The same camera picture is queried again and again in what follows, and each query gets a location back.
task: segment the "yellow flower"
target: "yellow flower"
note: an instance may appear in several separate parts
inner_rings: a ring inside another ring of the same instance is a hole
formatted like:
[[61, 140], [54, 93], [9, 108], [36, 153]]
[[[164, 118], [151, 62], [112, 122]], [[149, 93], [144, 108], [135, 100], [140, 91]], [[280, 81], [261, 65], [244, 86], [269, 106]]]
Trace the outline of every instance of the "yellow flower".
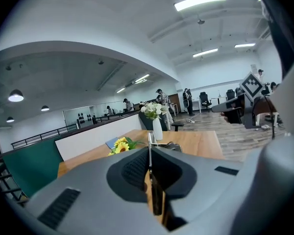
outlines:
[[119, 143], [118, 147], [116, 148], [116, 153], [120, 153], [120, 152], [124, 152], [124, 151], [128, 151], [128, 150], [129, 150], [128, 144], [125, 142], [121, 142], [121, 143]]
[[118, 146], [119, 143], [121, 143], [121, 142], [127, 142], [127, 141], [126, 141], [126, 138], [118, 139], [118, 140], [114, 143], [114, 146], [115, 146], [115, 147]]

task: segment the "vent grille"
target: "vent grille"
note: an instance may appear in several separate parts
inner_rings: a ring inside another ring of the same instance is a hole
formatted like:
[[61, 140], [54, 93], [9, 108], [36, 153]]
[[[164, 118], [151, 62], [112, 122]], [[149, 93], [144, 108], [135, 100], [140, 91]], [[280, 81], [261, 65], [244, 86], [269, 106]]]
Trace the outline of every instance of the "vent grille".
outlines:
[[66, 188], [38, 217], [38, 220], [55, 230], [79, 194], [78, 190]]

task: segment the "wooden desk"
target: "wooden desk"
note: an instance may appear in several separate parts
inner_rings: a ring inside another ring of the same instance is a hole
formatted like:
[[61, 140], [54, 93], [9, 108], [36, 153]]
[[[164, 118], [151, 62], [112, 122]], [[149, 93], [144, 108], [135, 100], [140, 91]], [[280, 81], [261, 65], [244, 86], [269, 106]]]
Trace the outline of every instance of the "wooden desk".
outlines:
[[[147, 132], [147, 130], [132, 130], [124, 134], [124, 137], [129, 137], [134, 141], [141, 140], [142, 142], [144, 142], [145, 145], [137, 147], [140, 148], [143, 146], [147, 146], [148, 144]], [[163, 139], [161, 141], [158, 141], [158, 143], [169, 143], [171, 141], [181, 145], [183, 153], [206, 158], [224, 159], [215, 131], [164, 131]], [[75, 158], [61, 162], [59, 164], [58, 177], [64, 175], [69, 170], [73, 169], [74, 167], [82, 163], [94, 159], [103, 158], [107, 156], [109, 152], [109, 147], [106, 144], [103, 144]], [[146, 194], [148, 206], [150, 211], [152, 212], [152, 194], [149, 173], [146, 174], [145, 183], [147, 185]], [[157, 216], [156, 218], [160, 223], [163, 222], [163, 214]]]

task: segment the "stool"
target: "stool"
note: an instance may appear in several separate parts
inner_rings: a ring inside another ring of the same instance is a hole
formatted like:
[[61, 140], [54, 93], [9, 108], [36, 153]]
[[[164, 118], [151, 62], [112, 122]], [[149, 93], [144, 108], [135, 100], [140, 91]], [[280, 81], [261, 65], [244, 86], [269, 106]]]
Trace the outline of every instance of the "stool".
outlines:
[[174, 122], [174, 123], [171, 124], [171, 125], [175, 127], [175, 130], [174, 130], [174, 131], [178, 131], [178, 127], [179, 127], [179, 126], [184, 126], [184, 123]]

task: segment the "person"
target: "person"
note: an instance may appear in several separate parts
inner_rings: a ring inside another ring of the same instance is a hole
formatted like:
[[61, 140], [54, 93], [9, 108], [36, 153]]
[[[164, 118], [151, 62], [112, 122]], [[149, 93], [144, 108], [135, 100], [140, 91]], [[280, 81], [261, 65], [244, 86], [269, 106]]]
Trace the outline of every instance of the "person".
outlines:
[[[170, 102], [170, 99], [169, 99], [169, 96], [167, 94], [165, 94], [161, 89], [158, 89], [156, 91], [157, 93], [159, 93], [159, 95], [157, 96], [157, 99], [158, 99], [158, 102], [161, 104], [161, 105], [164, 105], [164, 106], [167, 106], [168, 108], [172, 105], [171, 105], [171, 102]], [[168, 117], [169, 117], [169, 123], [173, 123], [173, 119], [172, 119], [172, 116], [169, 112], [169, 109], [168, 109]]]
[[165, 101], [165, 105], [169, 106], [170, 109], [174, 112], [174, 107], [171, 104], [169, 96], [167, 94], [165, 94], [161, 89], [158, 89], [156, 92], [159, 93], [159, 95], [157, 96], [157, 99], [160, 96], [160, 99], [158, 99], [158, 101], [160, 101], [160, 102]]
[[109, 105], [107, 106], [107, 109], [108, 109], [109, 115], [115, 115], [115, 114], [119, 113], [119, 111], [117, 109], [111, 109]]
[[133, 103], [131, 101], [128, 101], [127, 98], [125, 98], [123, 100], [123, 103], [126, 103], [126, 109], [128, 112], [131, 112], [134, 110], [134, 106], [133, 106]]
[[188, 105], [187, 110], [190, 116], [194, 116], [193, 114], [193, 102], [192, 102], [192, 93], [190, 89], [185, 88], [183, 93], [183, 101], [184, 106]]
[[276, 90], [276, 83], [275, 82], [271, 82], [270, 89], [271, 89], [272, 93]]
[[259, 69], [258, 70], [258, 74], [256, 74], [255, 76], [258, 78], [258, 80], [263, 84], [263, 85], [269, 85], [269, 83], [264, 83], [264, 74], [263, 74], [264, 70]]

